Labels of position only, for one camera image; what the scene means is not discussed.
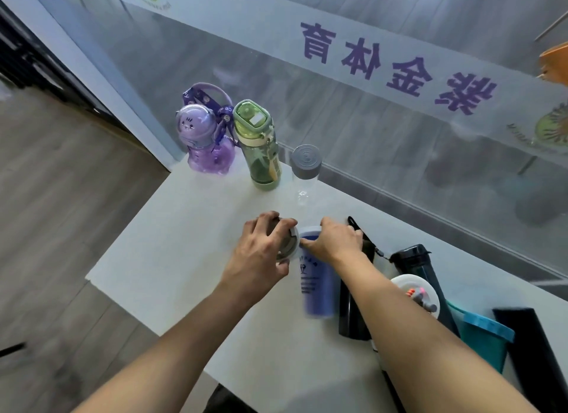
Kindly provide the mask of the person's right hand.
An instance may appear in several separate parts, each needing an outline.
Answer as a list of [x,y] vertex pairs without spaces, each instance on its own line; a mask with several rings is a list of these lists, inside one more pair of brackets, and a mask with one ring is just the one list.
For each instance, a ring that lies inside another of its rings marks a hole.
[[329,216],[322,218],[319,237],[326,244],[326,256],[315,256],[332,266],[345,263],[357,253],[361,253],[363,233],[346,223],[340,223]]

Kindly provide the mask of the person's left hand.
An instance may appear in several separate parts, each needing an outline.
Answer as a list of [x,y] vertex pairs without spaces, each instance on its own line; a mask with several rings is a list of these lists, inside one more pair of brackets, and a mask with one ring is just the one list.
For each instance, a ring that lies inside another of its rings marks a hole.
[[255,219],[246,221],[243,232],[225,266],[215,291],[230,298],[235,306],[250,309],[281,280],[276,279],[276,255],[282,237],[294,218],[280,218],[280,239],[255,238]]

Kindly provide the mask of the grey round cup lid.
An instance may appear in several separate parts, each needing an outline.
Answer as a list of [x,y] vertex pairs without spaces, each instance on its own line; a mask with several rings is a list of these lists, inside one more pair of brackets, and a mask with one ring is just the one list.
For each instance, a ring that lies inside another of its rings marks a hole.
[[[270,237],[272,232],[280,223],[280,217],[274,217],[268,224],[266,235]],[[280,241],[278,253],[276,255],[276,263],[289,261],[294,258],[295,253],[298,251],[300,245],[299,232],[297,226],[289,229]]]

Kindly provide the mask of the blue plastic cup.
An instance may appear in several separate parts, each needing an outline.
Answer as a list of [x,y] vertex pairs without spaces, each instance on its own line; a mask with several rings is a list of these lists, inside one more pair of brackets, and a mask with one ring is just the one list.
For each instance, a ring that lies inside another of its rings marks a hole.
[[299,246],[303,307],[308,317],[327,319],[337,313],[340,279],[330,264]]

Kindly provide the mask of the person's right forearm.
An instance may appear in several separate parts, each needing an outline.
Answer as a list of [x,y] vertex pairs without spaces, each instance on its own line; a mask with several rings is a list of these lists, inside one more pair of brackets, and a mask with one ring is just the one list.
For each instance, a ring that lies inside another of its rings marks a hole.
[[332,262],[357,302],[407,413],[538,413],[361,251],[343,250]]

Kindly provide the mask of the person's left forearm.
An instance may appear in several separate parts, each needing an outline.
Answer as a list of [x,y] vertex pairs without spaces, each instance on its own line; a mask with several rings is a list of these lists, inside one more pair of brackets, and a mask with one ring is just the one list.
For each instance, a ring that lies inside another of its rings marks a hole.
[[211,357],[266,294],[219,285],[73,413],[180,413]]

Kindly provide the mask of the green plastic water bottle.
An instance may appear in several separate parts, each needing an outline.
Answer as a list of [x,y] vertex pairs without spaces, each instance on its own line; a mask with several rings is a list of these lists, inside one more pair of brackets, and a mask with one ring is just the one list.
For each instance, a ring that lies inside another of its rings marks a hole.
[[275,189],[282,173],[272,116],[256,102],[245,99],[234,107],[233,122],[253,184],[262,191]]

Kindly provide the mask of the clear bottle with grey cap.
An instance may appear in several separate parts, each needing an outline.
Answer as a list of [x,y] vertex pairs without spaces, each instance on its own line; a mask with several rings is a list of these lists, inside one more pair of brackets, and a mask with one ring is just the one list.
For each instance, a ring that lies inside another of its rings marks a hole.
[[322,169],[322,162],[319,149],[311,144],[299,145],[290,154],[294,196],[299,206],[306,206],[312,201]]

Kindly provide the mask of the bottle with white round lid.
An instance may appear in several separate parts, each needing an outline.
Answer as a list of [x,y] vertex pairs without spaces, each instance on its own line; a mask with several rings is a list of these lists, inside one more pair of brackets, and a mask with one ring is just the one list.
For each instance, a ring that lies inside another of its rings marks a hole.
[[[403,274],[391,279],[398,288],[405,293],[414,303],[418,304],[422,309],[438,320],[441,312],[441,302],[434,287],[424,278],[412,274]],[[370,341],[373,351],[378,359],[381,372],[387,384],[389,393],[393,399],[397,413],[406,413],[406,410],[394,388],[394,385],[385,370],[383,360],[378,353],[374,340]]]

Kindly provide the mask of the dark bottle with black lid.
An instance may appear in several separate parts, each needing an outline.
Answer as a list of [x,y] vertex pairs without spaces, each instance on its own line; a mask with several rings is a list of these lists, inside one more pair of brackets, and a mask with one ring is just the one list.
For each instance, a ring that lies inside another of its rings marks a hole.
[[453,319],[451,310],[449,309],[445,295],[433,269],[430,260],[430,252],[426,250],[425,246],[422,244],[410,246],[409,248],[393,253],[388,260],[396,267],[399,273],[419,276],[432,285],[440,300],[438,321],[459,338],[458,326]]

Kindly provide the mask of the person's dark trousers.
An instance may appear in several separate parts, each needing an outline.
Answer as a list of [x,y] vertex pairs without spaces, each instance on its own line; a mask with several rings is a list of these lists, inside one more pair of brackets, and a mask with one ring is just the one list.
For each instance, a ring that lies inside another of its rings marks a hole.
[[258,413],[240,398],[218,384],[209,397],[203,413]]

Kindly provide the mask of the teal plastic cup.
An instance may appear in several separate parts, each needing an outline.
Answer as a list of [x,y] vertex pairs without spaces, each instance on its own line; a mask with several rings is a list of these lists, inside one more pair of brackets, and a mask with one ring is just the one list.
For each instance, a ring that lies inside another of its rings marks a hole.
[[508,345],[514,343],[515,331],[489,317],[466,311],[450,301],[446,303],[452,311],[461,314],[461,340],[502,374]]

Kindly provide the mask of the black flat case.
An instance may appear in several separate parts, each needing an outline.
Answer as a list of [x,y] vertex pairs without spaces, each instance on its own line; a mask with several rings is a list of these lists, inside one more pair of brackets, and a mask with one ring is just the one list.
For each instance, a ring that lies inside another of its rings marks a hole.
[[508,353],[528,401],[540,413],[568,413],[568,384],[536,311],[500,308],[493,314],[515,332]]

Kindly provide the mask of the orange chair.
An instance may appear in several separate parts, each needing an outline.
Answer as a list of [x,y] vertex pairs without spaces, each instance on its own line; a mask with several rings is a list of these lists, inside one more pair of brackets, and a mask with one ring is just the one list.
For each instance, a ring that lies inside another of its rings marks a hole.
[[541,53],[539,63],[538,78],[568,87],[568,41]]

